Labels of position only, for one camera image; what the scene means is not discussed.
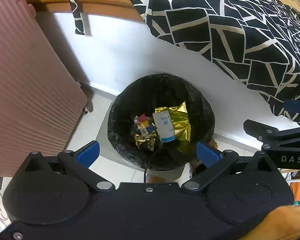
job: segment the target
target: wooden headboard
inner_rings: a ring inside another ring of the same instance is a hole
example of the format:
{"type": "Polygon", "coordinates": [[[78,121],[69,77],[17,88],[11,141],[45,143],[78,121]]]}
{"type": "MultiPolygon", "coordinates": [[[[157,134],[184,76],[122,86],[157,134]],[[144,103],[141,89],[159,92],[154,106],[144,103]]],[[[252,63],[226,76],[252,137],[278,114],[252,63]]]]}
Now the wooden headboard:
{"type": "MultiPolygon", "coordinates": [[[[69,0],[27,0],[37,12],[71,12],[69,0]]],[[[144,22],[129,0],[78,0],[80,11],[144,22]]]]}

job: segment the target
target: bed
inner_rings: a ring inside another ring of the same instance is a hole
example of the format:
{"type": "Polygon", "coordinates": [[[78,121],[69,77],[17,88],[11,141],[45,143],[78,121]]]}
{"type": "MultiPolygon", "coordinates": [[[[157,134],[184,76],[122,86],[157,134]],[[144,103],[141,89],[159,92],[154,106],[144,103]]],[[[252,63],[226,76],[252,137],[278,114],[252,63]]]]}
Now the bed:
{"type": "Polygon", "coordinates": [[[275,115],[300,100],[300,13],[279,0],[131,0],[151,33],[257,90],[275,115]]]}

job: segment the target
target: trash can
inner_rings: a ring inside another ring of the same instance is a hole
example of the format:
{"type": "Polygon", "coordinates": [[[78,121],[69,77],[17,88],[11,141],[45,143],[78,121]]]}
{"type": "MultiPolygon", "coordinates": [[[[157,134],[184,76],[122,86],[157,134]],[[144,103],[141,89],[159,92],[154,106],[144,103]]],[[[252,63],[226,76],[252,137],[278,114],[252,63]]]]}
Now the trash can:
{"type": "Polygon", "coordinates": [[[191,126],[190,142],[174,140],[164,143],[155,154],[149,169],[172,170],[196,157],[196,143],[209,142],[214,131],[215,117],[201,92],[182,78],[170,74],[142,77],[117,96],[108,119],[108,139],[113,148],[126,160],[145,168],[153,154],[136,147],[131,135],[134,118],[142,114],[152,116],[161,106],[179,106],[186,102],[191,126]]]}

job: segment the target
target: screw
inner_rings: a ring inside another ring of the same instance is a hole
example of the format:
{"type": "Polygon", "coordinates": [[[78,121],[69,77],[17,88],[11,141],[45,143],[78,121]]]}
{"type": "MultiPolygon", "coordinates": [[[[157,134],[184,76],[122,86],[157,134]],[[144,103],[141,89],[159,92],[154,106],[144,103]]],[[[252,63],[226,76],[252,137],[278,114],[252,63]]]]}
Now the screw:
{"type": "Polygon", "coordinates": [[[14,232],[12,234],[12,237],[15,239],[15,240],[22,240],[23,239],[23,235],[20,233],[20,232],[14,232]]]}
{"type": "Polygon", "coordinates": [[[110,189],[112,187],[112,183],[109,181],[101,181],[97,183],[98,189],[110,189]]]}
{"type": "Polygon", "coordinates": [[[195,190],[200,187],[199,183],[194,182],[194,181],[189,181],[185,183],[185,188],[189,190],[195,190]]]}

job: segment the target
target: pink suitcase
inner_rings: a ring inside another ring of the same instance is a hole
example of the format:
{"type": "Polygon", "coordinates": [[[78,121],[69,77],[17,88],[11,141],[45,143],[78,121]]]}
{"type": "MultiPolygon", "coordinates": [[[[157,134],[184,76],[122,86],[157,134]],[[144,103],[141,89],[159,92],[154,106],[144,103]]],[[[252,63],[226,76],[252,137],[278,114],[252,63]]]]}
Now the pink suitcase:
{"type": "Polygon", "coordinates": [[[87,98],[26,0],[0,0],[0,176],[31,151],[62,151],[87,98]]]}

